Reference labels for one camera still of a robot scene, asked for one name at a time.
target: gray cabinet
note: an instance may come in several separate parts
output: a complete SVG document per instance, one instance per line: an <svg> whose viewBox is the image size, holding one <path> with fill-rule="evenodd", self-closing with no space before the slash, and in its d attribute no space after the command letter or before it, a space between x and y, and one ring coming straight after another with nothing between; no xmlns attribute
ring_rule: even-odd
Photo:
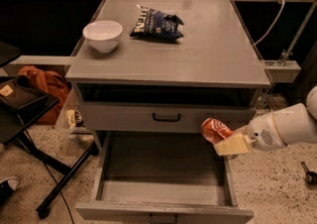
<svg viewBox="0 0 317 224"><path fill-rule="evenodd" d="M184 38L134 39L136 4L176 14ZM100 54L82 42L66 78L102 152L85 219L246 223L227 159L200 135L216 117L231 128L255 114L269 80L229 0L106 0L97 20L124 28Z"/></svg>

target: white bowl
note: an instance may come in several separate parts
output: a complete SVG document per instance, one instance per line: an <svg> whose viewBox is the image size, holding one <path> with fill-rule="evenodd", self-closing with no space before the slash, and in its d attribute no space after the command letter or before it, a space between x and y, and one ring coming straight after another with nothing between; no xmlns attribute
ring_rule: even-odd
<svg viewBox="0 0 317 224"><path fill-rule="evenodd" d="M113 21L96 21L82 31L89 46L101 53L110 53L120 42L122 26Z"/></svg>

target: terrazzo floor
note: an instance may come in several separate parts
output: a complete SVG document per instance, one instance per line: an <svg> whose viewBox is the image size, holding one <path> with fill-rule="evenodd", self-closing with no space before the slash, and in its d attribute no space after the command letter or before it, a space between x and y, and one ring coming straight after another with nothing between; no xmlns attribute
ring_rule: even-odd
<svg viewBox="0 0 317 224"><path fill-rule="evenodd" d="M274 96L267 103L270 109L286 105L280 96ZM87 142L49 126L33 126L29 132L38 148L70 166L88 146ZM77 202L90 200L99 157L89 157L62 191L76 224L123 223L86 221L75 209ZM300 162L306 162L311 170L317 171L317 144L303 143L270 153L252 149L248 154L230 160L239 208L253 210L255 214L249 224L317 223L317 187L306 184ZM0 163L1 176L17 175L22 180L18 190L0 207L1 224L71 223L60 195L51 204L51 213L46 219L41 220L36 212L54 187L54 181L42 162L15 145L1 145ZM61 178L60 173L50 170L56 179Z"/></svg>

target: drawer handle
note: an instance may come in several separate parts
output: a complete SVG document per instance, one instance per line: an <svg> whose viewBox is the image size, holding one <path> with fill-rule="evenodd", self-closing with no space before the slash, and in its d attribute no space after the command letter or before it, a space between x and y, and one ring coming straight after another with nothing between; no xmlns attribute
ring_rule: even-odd
<svg viewBox="0 0 317 224"><path fill-rule="evenodd" d="M180 114L178 113L176 118L158 118L157 114L153 113L152 118L157 122L178 122L180 120Z"/></svg>
<svg viewBox="0 0 317 224"><path fill-rule="evenodd" d="M174 221L173 222L156 222L153 221L153 215L150 214L150 223L151 224L176 224L177 223L177 215L174 215Z"/></svg>

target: white cable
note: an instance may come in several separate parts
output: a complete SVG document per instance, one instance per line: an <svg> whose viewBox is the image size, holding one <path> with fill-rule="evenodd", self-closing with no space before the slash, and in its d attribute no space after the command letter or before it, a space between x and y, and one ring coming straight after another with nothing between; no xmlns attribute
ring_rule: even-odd
<svg viewBox="0 0 317 224"><path fill-rule="evenodd" d="M281 0L281 6L280 6L280 9L279 9L279 12L275 18L275 20L273 21L273 23L269 26L268 30L266 31L266 33L259 39L257 40L254 44L253 44L253 47L256 46L259 42L261 42L266 36L267 34L270 32L270 30L272 29L272 27L275 25L275 23L277 22L281 12L283 11L283 8L285 6L285 0Z"/></svg>

